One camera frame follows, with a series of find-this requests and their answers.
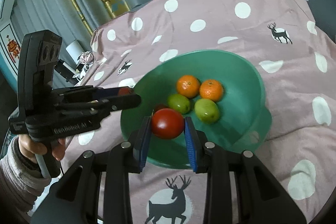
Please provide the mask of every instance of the black cuff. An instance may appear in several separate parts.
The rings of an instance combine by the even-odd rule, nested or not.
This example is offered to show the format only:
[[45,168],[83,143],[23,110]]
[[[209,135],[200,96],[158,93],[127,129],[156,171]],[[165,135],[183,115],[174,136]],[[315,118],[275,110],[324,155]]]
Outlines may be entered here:
[[19,141],[18,138],[14,141],[14,151],[19,157],[20,162],[29,170],[33,171],[41,171],[40,166],[29,159],[27,159],[25,156],[22,155],[19,147]]

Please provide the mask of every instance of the green fruit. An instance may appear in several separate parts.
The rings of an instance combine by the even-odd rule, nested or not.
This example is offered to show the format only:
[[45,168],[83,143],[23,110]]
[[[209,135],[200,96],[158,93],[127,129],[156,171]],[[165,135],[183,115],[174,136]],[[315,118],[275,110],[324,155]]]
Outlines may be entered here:
[[172,94],[169,95],[168,106],[181,114],[186,114],[190,111],[190,101],[187,97],[181,94]]
[[219,109],[209,99],[199,99],[195,103],[196,116],[204,123],[214,123],[219,119]]

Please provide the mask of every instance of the human hand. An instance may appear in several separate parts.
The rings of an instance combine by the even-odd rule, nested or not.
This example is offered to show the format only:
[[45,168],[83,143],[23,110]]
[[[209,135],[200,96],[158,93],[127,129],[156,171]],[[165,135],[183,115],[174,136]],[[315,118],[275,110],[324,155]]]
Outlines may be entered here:
[[[18,142],[21,154],[34,163],[37,163],[35,154],[44,155],[48,151],[44,144],[33,141],[28,134],[19,135]],[[58,142],[58,146],[52,150],[52,155],[60,161],[65,154],[65,139],[58,139]]]

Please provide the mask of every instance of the silver screw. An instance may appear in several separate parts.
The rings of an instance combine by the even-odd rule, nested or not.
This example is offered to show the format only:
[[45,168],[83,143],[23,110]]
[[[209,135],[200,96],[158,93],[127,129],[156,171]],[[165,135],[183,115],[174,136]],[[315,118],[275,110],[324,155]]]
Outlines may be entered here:
[[130,142],[123,142],[123,143],[121,143],[121,147],[122,148],[129,148],[130,146],[131,146]]
[[87,150],[83,153],[83,157],[86,159],[92,157],[92,155],[93,155],[93,152],[91,150]]
[[245,150],[243,152],[243,155],[246,157],[246,158],[252,158],[253,157],[253,153],[249,150]]
[[209,148],[209,149],[212,149],[215,147],[215,144],[213,142],[206,142],[204,145],[206,148]]

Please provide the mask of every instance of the deer antler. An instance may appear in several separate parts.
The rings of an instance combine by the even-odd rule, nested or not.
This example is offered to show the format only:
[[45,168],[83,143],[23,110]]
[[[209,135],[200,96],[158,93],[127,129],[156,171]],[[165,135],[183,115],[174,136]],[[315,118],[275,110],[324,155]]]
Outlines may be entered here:
[[167,184],[167,186],[168,186],[170,189],[174,189],[174,188],[177,187],[176,184],[173,185],[173,183],[175,182],[176,178],[177,178],[177,176],[176,176],[174,179],[171,178],[172,182],[170,182],[169,178],[167,178],[167,181],[168,181],[169,185],[168,185],[167,181],[166,181],[166,184]]
[[181,180],[182,180],[182,182],[183,182],[183,185],[182,185],[181,189],[184,190],[184,189],[186,189],[186,188],[189,186],[189,184],[191,183],[191,179],[190,179],[190,177],[189,177],[189,178],[188,178],[188,181],[187,181],[186,178],[185,178],[185,175],[184,175],[184,178],[182,178],[181,176],[180,176],[180,178],[181,178]]

